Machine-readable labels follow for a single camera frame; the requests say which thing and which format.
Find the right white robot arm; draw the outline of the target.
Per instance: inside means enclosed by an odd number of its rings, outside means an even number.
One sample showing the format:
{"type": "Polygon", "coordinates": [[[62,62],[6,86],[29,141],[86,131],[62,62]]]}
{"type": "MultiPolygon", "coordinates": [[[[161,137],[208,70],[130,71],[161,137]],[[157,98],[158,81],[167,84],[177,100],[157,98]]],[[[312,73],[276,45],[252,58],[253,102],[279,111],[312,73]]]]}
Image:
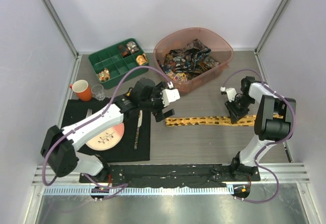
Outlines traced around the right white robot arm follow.
{"type": "Polygon", "coordinates": [[[224,86],[220,90],[221,94],[227,96],[225,106],[232,124],[248,114],[249,105],[259,103],[254,121],[254,136],[229,165],[229,175],[234,180],[245,181],[258,172],[259,160],[270,148],[292,137],[296,100],[277,94],[266,83],[251,76],[241,80],[241,93],[224,86]]]}

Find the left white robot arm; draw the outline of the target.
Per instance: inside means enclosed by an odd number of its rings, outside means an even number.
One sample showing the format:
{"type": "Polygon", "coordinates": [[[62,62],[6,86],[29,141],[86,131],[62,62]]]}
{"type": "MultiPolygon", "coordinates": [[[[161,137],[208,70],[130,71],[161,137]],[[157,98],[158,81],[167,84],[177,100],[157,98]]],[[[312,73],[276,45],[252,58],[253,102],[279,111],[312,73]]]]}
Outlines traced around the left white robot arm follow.
{"type": "Polygon", "coordinates": [[[80,148],[106,129],[126,122],[140,111],[151,112],[160,122],[174,114],[173,109],[167,112],[163,109],[178,99],[179,91],[171,82],[155,84],[148,78],[142,78],[126,93],[112,97],[108,105],[91,116],[62,129],[50,127],[41,149],[44,164],[51,167],[55,177],[79,172],[102,183],[108,178],[109,167],[100,156],[80,153],[80,148]]]}

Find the yellow beetle print tie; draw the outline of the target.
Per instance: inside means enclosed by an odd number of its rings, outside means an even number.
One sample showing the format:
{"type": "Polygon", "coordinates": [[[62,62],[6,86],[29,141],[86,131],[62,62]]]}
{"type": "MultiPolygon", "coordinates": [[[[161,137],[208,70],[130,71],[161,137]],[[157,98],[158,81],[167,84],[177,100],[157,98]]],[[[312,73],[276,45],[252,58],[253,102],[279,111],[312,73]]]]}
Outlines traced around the yellow beetle print tie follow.
{"type": "Polygon", "coordinates": [[[189,125],[220,125],[233,127],[253,127],[256,115],[244,116],[238,122],[232,124],[229,117],[189,117],[189,118],[166,118],[165,122],[168,127],[189,126],[189,125]]]}

